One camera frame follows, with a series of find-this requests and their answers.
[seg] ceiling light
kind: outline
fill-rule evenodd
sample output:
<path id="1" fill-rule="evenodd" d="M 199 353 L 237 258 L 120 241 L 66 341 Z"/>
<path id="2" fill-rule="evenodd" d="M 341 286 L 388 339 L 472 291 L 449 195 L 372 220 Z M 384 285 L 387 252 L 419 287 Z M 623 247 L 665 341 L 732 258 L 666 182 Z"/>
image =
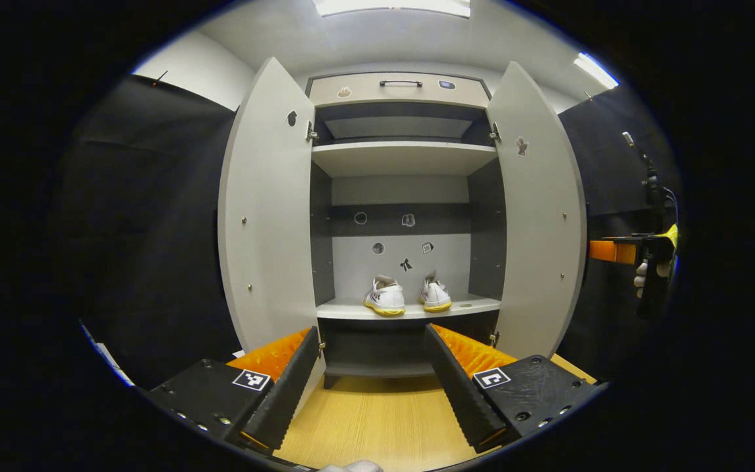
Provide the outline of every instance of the ceiling light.
<path id="1" fill-rule="evenodd" d="M 314 4 L 321 16 L 359 10 L 410 9 L 471 17 L 471 0 L 314 0 Z"/>
<path id="2" fill-rule="evenodd" d="M 619 85 L 617 81 L 613 80 L 613 77 L 611 77 L 608 72 L 605 72 L 605 69 L 602 69 L 602 66 L 599 66 L 596 63 L 596 60 L 593 60 L 593 57 L 587 56 L 587 54 L 583 52 L 579 53 L 579 56 L 575 58 L 573 64 L 581 67 L 588 74 L 593 75 L 594 79 L 608 89 L 613 89 Z"/>

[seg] yellow sole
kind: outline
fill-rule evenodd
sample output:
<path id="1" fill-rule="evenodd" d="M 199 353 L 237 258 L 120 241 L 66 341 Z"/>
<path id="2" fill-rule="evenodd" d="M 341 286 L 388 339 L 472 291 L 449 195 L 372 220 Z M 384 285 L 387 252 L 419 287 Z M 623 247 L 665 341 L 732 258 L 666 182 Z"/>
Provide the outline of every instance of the yellow sole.
<path id="1" fill-rule="evenodd" d="M 400 310 L 384 310 L 383 308 L 375 307 L 375 305 L 372 305 L 369 302 L 363 301 L 363 305 L 366 307 L 372 308 L 372 310 L 375 311 L 378 315 L 382 317 L 396 317 L 398 315 L 404 314 L 404 308 L 401 308 Z"/>
<path id="2" fill-rule="evenodd" d="M 425 304 L 425 301 L 423 301 L 423 298 L 419 298 L 419 303 L 422 305 Z M 444 311 L 448 308 L 450 308 L 450 305 L 453 305 L 453 301 L 444 303 L 444 305 L 437 305 L 436 307 L 428 307 L 425 305 L 425 311 L 428 313 L 440 313 L 440 311 Z"/>

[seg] open cabinet door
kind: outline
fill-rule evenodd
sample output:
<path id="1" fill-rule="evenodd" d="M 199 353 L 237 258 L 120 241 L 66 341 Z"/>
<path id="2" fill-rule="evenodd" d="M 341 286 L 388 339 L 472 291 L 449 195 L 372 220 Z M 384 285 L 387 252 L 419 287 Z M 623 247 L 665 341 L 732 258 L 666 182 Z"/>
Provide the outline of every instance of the open cabinet door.
<path id="1" fill-rule="evenodd" d="M 550 357 L 581 289 L 587 215 L 570 140 L 532 78 L 512 62 L 488 105 L 506 196 L 506 274 L 497 348 Z"/>
<path id="2" fill-rule="evenodd" d="M 267 59 L 231 128 L 218 200 L 223 286 L 245 352 L 317 326 L 306 138 L 313 121 L 305 92 Z M 317 359 L 297 413 L 323 373 Z"/>

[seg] cabinet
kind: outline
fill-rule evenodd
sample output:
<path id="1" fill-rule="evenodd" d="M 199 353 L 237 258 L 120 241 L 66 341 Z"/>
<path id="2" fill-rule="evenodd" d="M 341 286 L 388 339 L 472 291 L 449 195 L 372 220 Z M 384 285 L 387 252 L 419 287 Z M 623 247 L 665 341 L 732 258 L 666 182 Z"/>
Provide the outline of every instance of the cabinet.
<path id="1" fill-rule="evenodd" d="M 416 337 L 432 322 L 483 342 L 498 333 L 518 358 L 552 355 L 585 239 L 569 140 L 516 63 L 489 96 L 482 81 L 401 72 L 316 78 L 305 92 L 271 58 L 227 144 L 218 240 L 231 317 L 245 350 L 318 325 L 326 355 L 306 391 L 326 369 L 427 374 Z M 432 269 L 452 295 L 443 313 L 417 304 Z M 363 307 L 377 274 L 404 287 L 401 317 Z"/>

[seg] shoe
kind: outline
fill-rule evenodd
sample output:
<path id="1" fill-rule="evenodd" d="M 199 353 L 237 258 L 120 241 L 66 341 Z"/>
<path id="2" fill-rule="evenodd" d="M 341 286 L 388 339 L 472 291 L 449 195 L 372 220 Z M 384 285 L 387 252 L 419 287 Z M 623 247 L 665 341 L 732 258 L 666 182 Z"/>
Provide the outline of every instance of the shoe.
<path id="1" fill-rule="evenodd" d="M 396 317 L 404 314 L 404 289 L 392 277 L 378 275 L 372 280 L 372 289 L 363 298 L 363 305 L 378 315 Z"/>
<path id="2" fill-rule="evenodd" d="M 438 313 L 453 305 L 453 302 L 450 301 L 450 295 L 447 294 L 446 287 L 435 278 L 435 271 L 425 278 L 425 287 L 421 289 L 419 303 L 423 303 L 425 311 L 428 313 Z"/>

